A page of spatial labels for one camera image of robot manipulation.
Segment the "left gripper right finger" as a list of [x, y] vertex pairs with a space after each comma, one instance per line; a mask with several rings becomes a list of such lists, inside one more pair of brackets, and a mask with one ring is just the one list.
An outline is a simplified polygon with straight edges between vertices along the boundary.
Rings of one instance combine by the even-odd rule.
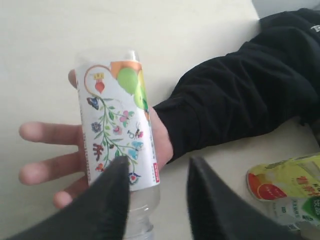
[[202, 157], [189, 159], [187, 208], [195, 240], [300, 240], [233, 192]]

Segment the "black sleeved forearm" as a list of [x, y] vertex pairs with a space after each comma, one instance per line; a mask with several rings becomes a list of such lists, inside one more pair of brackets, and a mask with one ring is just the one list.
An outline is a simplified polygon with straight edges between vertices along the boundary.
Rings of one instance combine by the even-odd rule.
[[320, 13], [302, 8], [260, 20], [239, 50], [186, 72], [151, 110], [158, 164], [267, 134], [294, 117], [320, 121]]

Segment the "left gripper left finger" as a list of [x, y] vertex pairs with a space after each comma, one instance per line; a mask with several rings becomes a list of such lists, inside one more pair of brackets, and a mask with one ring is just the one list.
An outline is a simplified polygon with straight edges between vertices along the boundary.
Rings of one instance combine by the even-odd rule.
[[128, 157], [116, 157], [72, 203], [10, 240], [121, 240], [130, 202]]

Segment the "open bare human hand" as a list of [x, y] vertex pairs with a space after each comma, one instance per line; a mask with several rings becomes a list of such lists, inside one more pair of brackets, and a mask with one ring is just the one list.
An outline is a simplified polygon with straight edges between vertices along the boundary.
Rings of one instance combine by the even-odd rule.
[[[149, 109], [158, 169], [161, 170], [174, 155], [168, 130], [159, 112], [169, 100]], [[22, 139], [50, 145], [77, 146], [73, 153], [28, 163], [19, 171], [19, 181], [24, 185], [39, 185], [75, 173], [86, 172], [83, 132], [80, 125], [26, 122], [19, 128]]]

